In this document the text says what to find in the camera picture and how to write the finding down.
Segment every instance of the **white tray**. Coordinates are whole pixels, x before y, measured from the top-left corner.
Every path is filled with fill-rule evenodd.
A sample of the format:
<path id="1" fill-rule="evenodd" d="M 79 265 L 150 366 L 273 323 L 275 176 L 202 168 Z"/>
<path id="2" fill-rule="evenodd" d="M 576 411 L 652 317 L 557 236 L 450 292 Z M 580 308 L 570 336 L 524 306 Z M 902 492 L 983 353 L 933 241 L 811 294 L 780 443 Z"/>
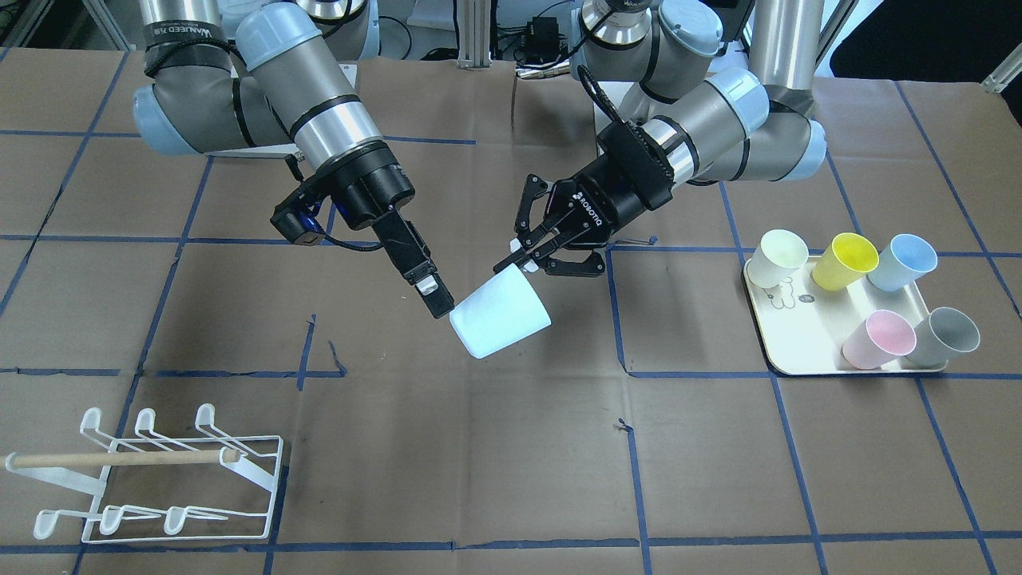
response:
<path id="1" fill-rule="evenodd" d="M 916 282 L 897 292 L 883 292 L 864 277 L 840 292 L 828 292 L 809 275 L 819 258 L 810 255 L 801 269 L 770 290 L 749 281 L 746 269 L 742 270 L 759 338 L 778 372 L 788 376 L 922 374 L 947 366 L 924 369 L 902 357 L 876 370 L 852 368 L 841 356 L 841 344 L 871 314 L 889 309 L 916 326 L 930 312 Z"/>

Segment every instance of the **white wire rack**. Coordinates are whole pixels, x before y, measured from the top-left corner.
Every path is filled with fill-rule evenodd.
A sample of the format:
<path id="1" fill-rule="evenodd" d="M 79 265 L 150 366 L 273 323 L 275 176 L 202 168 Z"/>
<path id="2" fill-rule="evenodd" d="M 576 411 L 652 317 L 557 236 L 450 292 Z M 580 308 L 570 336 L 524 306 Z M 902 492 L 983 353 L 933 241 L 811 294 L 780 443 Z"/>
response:
<path id="1" fill-rule="evenodd" d="M 99 429 L 102 412 L 92 408 L 82 418 L 80 433 L 99 445 L 104 453 L 77 453 L 57 456 L 22 456 L 11 453 L 5 460 L 7 471 L 52 483 L 75 491 L 92 495 L 92 504 L 86 512 L 76 510 L 43 510 L 36 516 L 33 536 L 46 539 L 53 534 L 57 520 L 61 517 L 85 520 L 82 541 L 85 543 L 124 543 L 141 541 L 197 540 L 197 539 L 263 539 L 270 534 L 270 522 L 277 498 L 280 481 L 281 456 L 284 440 L 277 435 L 232 436 L 215 425 L 216 410 L 210 403 L 199 406 L 195 414 L 195 430 L 204 437 L 171 438 L 154 430 L 156 414 L 150 409 L 139 412 L 135 421 L 135 438 L 120 439 L 103 433 Z M 273 451 L 261 452 L 253 445 L 273 447 Z M 254 461 L 262 461 L 263 466 Z M 243 512 L 207 508 L 201 506 L 172 506 L 155 509 L 135 505 L 100 506 L 106 492 L 110 469 L 118 466 L 136 465 L 181 465 L 217 464 L 240 476 L 246 483 L 269 492 L 269 504 L 265 511 Z M 92 477 L 66 469 L 64 466 L 101 465 L 99 477 Z M 273 473 L 264 468 L 272 467 Z M 252 520 L 262 520 L 262 531 L 254 532 Z M 117 537 L 123 522 L 162 522 L 162 529 L 151 530 L 149 536 Z M 215 535 L 182 535 L 185 526 L 195 522 L 225 522 Z M 237 525 L 238 532 L 232 532 Z M 103 536 L 95 539 L 98 527 Z"/>

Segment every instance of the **wooden handle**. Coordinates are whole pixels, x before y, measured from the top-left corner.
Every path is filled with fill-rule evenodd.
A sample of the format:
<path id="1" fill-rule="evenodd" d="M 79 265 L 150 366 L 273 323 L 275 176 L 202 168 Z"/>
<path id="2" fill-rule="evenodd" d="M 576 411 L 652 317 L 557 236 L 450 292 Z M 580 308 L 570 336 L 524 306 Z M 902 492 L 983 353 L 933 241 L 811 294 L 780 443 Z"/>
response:
<path id="1" fill-rule="evenodd" d="M 236 464 L 241 459 L 237 449 L 227 449 L 224 462 Z M 74 468 L 102 466 L 180 466 L 187 464 L 219 464 L 220 449 L 200 451 L 123 451 L 117 453 L 47 453 L 44 456 L 15 454 L 11 469 Z"/>

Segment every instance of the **tiled tabletop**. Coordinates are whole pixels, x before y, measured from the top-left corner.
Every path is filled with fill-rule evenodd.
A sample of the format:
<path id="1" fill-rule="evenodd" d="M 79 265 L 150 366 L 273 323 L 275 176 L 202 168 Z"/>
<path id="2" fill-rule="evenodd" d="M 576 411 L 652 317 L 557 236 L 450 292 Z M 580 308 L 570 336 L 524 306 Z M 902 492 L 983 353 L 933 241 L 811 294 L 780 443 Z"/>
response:
<path id="1" fill-rule="evenodd" d="M 118 431 L 153 408 L 188 434 L 211 402 L 228 431 L 285 439 L 273 530 L 84 545 L 68 520 L 36 541 L 39 510 L 87 498 L 3 473 L 0 572 L 1022 573 L 1022 130 L 998 96 L 819 80 L 819 173 L 684 187 L 605 277 L 530 277 L 553 326 L 477 362 L 384 255 L 276 235 L 283 162 L 150 151 L 140 68 L 0 51 L 0 451 L 83 450 L 94 405 Z M 506 252 L 525 175 L 593 157 L 567 78 L 375 58 L 359 91 L 457 299 Z M 982 346 L 925 378 L 773 372 L 739 270 L 774 227 L 816 250 L 927 237 L 927 303 L 972 317 Z M 114 479 L 124 501 L 240 496 Z"/>

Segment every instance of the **light blue cup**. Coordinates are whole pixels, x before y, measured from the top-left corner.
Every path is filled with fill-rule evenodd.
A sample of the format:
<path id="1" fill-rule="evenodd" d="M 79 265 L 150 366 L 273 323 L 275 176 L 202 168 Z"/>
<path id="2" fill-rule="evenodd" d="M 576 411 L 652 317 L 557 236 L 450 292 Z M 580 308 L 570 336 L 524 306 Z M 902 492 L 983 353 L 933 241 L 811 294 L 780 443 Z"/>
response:
<path id="1" fill-rule="evenodd" d="M 937 267 L 937 252 L 925 239 L 899 233 L 880 253 L 877 269 L 868 274 L 870 281 L 884 292 L 900 290 Z"/>

